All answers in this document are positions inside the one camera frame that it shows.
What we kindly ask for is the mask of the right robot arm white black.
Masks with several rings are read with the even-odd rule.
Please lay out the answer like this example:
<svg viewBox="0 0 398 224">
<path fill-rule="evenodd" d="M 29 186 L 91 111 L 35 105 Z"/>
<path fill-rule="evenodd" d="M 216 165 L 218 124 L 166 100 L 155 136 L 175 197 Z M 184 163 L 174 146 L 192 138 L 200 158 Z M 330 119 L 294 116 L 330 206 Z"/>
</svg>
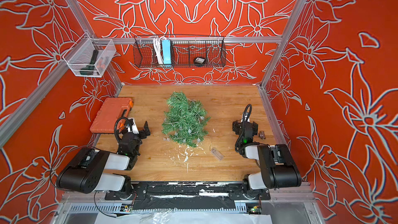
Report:
<svg viewBox="0 0 398 224">
<path fill-rule="evenodd" d="M 249 121 L 251 112 L 252 105 L 248 104 L 241 119 L 232 124 L 233 131 L 238 135 L 235 152 L 243 158 L 254 160 L 260 168 L 258 173 L 244 177 L 240 188 L 243 196 L 253 199 L 266 190 L 301 186 L 300 172 L 287 145 L 271 146 L 254 141 L 259 131 L 258 124 Z"/>
</svg>

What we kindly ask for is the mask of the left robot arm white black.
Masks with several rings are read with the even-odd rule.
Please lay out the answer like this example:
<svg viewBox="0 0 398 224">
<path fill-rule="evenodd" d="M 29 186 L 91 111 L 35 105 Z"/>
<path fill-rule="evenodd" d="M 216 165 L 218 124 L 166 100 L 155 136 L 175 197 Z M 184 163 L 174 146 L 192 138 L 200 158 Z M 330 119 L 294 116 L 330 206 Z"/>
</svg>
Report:
<svg viewBox="0 0 398 224">
<path fill-rule="evenodd" d="M 148 122 L 143 129 L 137 128 L 135 119 L 120 117 L 114 125 L 114 136 L 118 143 L 116 152 L 86 146 L 73 157 L 56 179 L 57 188 L 89 194 L 108 191 L 117 197 L 128 198 L 134 190 L 126 175 L 106 173 L 106 170 L 130 171 L 141 155 L 143 139 L 151 135 Z"/>
</svg>

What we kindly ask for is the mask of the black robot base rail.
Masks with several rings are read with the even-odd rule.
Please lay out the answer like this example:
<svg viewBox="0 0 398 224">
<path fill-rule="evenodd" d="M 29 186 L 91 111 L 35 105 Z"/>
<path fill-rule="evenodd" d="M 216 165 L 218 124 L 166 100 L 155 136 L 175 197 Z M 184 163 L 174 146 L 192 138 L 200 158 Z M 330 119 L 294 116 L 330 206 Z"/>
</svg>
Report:
<svg viewBox="0 0 398 224">
<path fill-rule="evenodd" d="M 105 195 L 107 201 L 146 200 L 157 198 L 224 197 L 231 200 L 270 200 L 268 189 L 251 190 L 242 181 L 134 181 L 129 197 L 114 191 Z"/>
</svg>

